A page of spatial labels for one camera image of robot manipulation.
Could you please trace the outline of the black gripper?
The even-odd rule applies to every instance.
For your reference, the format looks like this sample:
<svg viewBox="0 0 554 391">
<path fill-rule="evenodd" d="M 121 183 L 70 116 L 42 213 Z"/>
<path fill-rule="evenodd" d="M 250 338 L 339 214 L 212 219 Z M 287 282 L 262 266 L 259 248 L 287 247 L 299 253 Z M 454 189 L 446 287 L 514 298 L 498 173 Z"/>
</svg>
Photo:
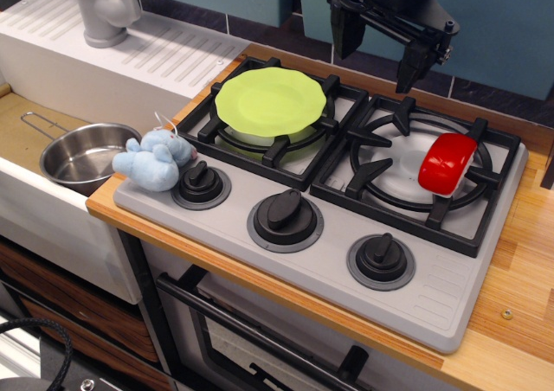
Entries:
<svg viewBox="0 0 554 391">
<path fill-rule="evenodd" d="M 437 0 L 327 0 L 332 39 L 343 60 L 358 50 L 367 26 L 404 45 L 397 69 L 396 93 L 409 93 L 435 64 L 451 54 L 451 38 L 460 25 Z"/>
</svg>

